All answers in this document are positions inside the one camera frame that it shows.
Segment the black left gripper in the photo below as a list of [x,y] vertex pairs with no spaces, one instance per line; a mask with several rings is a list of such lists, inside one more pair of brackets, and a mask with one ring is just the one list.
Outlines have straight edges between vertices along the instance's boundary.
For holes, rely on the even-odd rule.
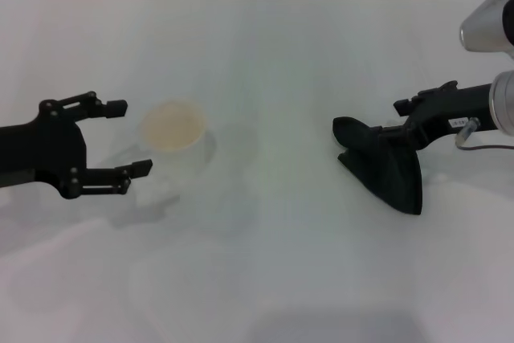
[[150,159],[115,168],[86,168],[86,145],[76,122],[125,116],[126,100],[103,103],[95,92],[44,100],[33,120],[1,127],[1,187],[42,182],[63,198],[127,194],[132,180],[149,175]]

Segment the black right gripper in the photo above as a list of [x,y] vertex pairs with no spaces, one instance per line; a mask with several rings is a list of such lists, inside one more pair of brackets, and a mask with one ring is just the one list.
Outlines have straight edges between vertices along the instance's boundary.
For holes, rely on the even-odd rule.
[[420,91],[411,99],[397,100],[394,109],[399,116],[408,116],[404,125],[380,127],[378,136],[391,147],[425,149],[440,137],[456,134],[460,127],[452,124],[462,118],[479,120],[480,131],[496,130],[489,108],[490,84],[457,88],[452,80],[438,88]]

